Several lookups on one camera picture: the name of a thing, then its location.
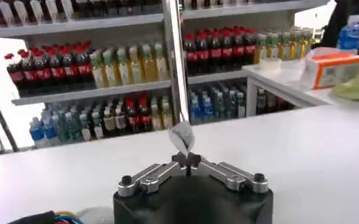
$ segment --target yellow wire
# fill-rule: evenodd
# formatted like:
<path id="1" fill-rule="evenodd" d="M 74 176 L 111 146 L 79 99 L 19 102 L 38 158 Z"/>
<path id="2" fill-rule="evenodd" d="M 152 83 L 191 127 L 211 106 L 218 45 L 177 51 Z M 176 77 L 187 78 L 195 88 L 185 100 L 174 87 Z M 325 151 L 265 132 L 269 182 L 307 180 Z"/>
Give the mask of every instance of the yellow wire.
<path id="1" fill-rule="evenodd" d="M 71 217 L 77 218 L 77 216 L 75 214 L 73 214 L 72 212 L 68 212 L 68 211 L 59 211 L 59 212 L 55 212 L 56 216 L 59 215 L 69 215 Z"/>

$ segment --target shelf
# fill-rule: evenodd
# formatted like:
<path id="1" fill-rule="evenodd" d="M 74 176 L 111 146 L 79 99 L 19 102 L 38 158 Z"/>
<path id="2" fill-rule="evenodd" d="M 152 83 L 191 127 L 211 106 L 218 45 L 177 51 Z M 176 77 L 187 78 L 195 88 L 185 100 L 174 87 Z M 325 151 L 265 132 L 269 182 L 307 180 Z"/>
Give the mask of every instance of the shelf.
<path id="1" fill-rule="evenodd" d="M 12 100 L 12 103 L 14 103 L 16 106 L 20 106 L 20 105 L 27 105 L 34 103 L 61 102 L 67 100 L 77 100 L 77 99 L 84 99 L 91 97 L 133 93 L 133 92 L 147 91 L 152 89 L 163 89 L 163 88 L 169 88 L 170 86 L 171 86 L 171 81 L 167 80 L 167 81 L 159 81 L 159 82 L 151 82 L 151 83 L 134 84 L 129 86 L 116 86 L 111 88 L 101 88 L 101 89 L 85 90 L 78 92 L 58 93 L 58 94 L 34 96 L 34 97 L 23 97 L 20 99 Z"/>
<path id="2" fill-rule="evenodd" d="M 189 85 L 198 84 L 198 83 L 205 83 L 205 82 L 215 82 L 215 81 L 222 81 L 228 79 L 238 79 L 238 78 L 245 78 L 247 77 L 246 72 L 239 70 L 239 71 L 232 71 L 232 72 L 222 72 L 216 74 L 207 74 L 207 75 L 199 75 L 194 77 L 188 78 Z"/>
<path id="3" fill-rule="evenodd" d="M 125 16 L 120 18 L 89 19 L 83 21 L 68 21 L 65 23 L 51 23 L 31 26 L 0 28 L 0 37 L 21 37 L 43 33 L 59 33 L 76 30 L 101 29 L 110 27 L 132 26 L 138 24 L 159 23 L 163 21 L 163 14 Z"/>
<path id="4" fill-rule="evenodd" d="M 303 10 L 325 5 L 327 2 L 328 0 L 300 0 L 262 4 L 248 4 L 215 9 L 185 10 L 183 11 L 183 18 L 199 19 L 218 16 L 242 15 L 248 13 L 275 12 L 282 10 Z"/>

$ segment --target blue wire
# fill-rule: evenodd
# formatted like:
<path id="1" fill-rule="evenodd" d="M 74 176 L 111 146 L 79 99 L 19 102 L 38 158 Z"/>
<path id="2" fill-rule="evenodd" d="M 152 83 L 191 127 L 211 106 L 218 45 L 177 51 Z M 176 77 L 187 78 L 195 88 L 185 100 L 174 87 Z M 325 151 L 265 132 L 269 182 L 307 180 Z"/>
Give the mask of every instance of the blue wire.
<path id="1" fill-rule="evenodd" d="M 80 221 L 79 219 L 69 215 L 60 215 L 55 218 L 55 221 L 61 221 L 61 220 L 71 221 L 75 224 L 83 224 L 82 221 Z"/>

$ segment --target white table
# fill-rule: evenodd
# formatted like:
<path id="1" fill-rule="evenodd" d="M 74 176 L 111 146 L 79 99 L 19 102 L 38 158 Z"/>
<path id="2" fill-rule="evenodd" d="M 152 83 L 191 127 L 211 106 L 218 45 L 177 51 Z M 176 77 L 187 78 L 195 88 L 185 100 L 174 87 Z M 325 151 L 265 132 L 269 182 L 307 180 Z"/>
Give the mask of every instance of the white table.
<path id="1" fill-rule="evenodd" d="M 305 65 L 303 61 L 283 61 L 277 72 L 259 70 L 258 65 L 243 66 L 247 74 L 247 117 L 256 114 L 257 88 L 261 87 L 299 107 L 336 105 L 359 108 L 359 102 L 347 100 L 332 94 L 332 90 L 312 90 L 300 84 Z"/>
<path id="2" fill-rule="evenodd" d="M 359 110 L 321 106 L 194 127 L 194 152 L 274 191 L 274 224 L 359 223 Z M 166 131 L 0 156 L 0 223 L 112 206 L 123 175 L 176 153 Z"/>

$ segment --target tissue box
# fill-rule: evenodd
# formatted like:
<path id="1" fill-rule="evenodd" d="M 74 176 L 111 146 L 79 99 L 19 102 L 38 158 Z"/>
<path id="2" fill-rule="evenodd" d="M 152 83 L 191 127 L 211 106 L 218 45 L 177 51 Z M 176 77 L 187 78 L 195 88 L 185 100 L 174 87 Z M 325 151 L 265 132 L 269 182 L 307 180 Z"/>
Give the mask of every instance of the tissue box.
<path id="1" fill-rule="evenodd" d="M 313 89 L 329 88 L 354 79 L 359 73 L 359 55 L 335 53 L 309 57 L 301 83 Z"/>

